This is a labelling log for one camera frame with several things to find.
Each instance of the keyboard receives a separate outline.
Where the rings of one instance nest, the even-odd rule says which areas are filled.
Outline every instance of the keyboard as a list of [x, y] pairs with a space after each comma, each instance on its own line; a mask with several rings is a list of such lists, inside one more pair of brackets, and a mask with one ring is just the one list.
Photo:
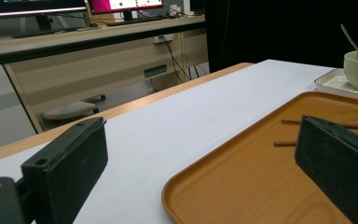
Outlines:
[[76, 31], [79, 28], [83, 28], [83, 27], [70, 27], [70, 28], [51, 29], [51, 30], [43, 30], [43, 31], [30, 31], [30, 32], [25, 32], [25, 33], [14, 34], [11, 37], [24, 38], [24, 37], [31, 37], [31, 36], [38, 36], [38, 35], [53, 35], [53, 34], [56, 34], [59, 32]]
[[107, 23], [106, 26], [121, 26], [121, 25], [135, 24], [135, 23], [141, 23], [141, 22], [161, 21], [161, 20], [162, 20], [161, 17], [147, 17], [147, 18], [141, 18], [141, 19], [133, 19], [130, 21], [111, 22], [111, 23]]

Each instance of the white plate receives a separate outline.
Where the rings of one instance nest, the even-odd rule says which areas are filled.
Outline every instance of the white plate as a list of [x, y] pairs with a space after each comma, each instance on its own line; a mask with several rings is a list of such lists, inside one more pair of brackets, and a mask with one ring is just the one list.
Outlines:
[[356, 90], [347, 80], [344, 69], [338, 68], [315, 80], [316, 90], [358, 99]]

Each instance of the wooden tray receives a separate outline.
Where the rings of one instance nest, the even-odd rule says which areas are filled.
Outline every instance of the wooden tray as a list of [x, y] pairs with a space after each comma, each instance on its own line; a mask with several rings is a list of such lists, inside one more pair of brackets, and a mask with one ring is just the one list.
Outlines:
[[358, 124], [358, 100], [305, 92], [172, 177], [162, 192], [177, 223], [350, 223], [296, 165], [303, 115]]

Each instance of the desk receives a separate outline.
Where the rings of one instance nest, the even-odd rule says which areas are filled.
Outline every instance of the desk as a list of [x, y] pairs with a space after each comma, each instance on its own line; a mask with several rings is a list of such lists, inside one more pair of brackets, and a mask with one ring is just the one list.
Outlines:
[[[204, 18], [151, 21], [23, 39], [0, 38], [5, 68], [34, 128], [40, 113], [153, 78], [155, 89], [178, 84], [175, 70], [208, 62]], [[172, 53], [151, 36], [174, 33]], [[172, 64], [172, 56], [178, 62]]]
[[[313, 81], [333, 69], [273, 60], [249, 65], [104, 112], [109, 162], [76, 223], [172, 223], [160, 198], [169, 178], [301, 92], [314, 91]], [[20, 178], [20, 164], [67, 128], [1, 147], [0, 176]]]

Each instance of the power outlet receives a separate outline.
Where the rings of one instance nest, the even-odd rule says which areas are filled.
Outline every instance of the power outlet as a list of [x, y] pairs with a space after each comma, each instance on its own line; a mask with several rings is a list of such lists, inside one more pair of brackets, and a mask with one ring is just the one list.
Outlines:
[[169, 35], [158, 35], [153, 37], [153, 43], [157, 44], [157, 43], [162, 43], [164, 42], [164, 40], [166, 41], [172, 41], [173, 40], [173, 34], [169, 34]]

